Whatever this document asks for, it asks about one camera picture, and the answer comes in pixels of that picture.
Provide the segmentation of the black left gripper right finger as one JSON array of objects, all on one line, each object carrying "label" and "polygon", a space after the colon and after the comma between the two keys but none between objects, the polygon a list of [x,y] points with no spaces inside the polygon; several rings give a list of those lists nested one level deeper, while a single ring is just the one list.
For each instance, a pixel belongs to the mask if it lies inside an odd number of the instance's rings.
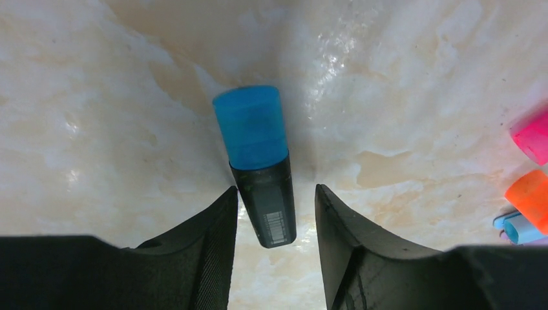
[{"label": "black left gripper right finger", "polygon": [[315,188],[328,309],[546,309],[547,248],[437,251],[382,228]]}]

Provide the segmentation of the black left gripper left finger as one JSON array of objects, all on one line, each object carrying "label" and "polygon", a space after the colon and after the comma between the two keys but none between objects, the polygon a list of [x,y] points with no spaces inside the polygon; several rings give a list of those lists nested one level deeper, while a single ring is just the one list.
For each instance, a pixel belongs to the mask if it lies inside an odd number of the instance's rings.
[{"label": "black left gripper left finger", "polygon": [[2,309],[226,309],[238,195],[136,248],[94,236],[1,238]]}]

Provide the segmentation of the black blue marker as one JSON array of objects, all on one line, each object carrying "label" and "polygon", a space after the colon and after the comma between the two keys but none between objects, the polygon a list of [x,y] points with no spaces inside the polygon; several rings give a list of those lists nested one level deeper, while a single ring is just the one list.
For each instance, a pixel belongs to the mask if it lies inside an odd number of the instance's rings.
[{"label": "black blue marker", "polygon": [[297,237],[290,153],[278,88],[256,85],[213,99],[228,161],[261,246]]}]

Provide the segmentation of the light blue highlighter cap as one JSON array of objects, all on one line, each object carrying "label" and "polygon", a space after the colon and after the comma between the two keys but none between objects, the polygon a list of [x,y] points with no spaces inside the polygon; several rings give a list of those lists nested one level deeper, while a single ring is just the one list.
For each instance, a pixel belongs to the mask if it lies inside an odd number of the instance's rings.
[{"label": "light blue highlighter cap", "polygon": [[519,211],[499,216],[492,224],[495,229],[502,231],[502,238],[514,245],[547,244],[547,235],[540,232]]}]

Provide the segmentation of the orange highlighter cap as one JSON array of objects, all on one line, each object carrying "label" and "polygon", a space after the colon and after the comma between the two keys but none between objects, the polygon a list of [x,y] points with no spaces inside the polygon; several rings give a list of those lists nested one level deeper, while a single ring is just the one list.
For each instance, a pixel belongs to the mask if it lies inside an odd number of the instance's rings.
[{"label": "orange highlighter cap", "polygon": [[542,234],[547,234],[547,175],[534,170],[516,180],[505,198]]}]

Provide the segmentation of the pink highlighter cap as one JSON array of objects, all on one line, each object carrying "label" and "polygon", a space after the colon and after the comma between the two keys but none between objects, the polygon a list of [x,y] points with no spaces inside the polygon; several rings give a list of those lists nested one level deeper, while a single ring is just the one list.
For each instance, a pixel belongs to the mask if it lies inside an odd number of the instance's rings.
[{"label": "pink highlighter cap", "polygon": [[514,144],[535,164],[547,164],[547,108],[525,116],[510,129]]}]

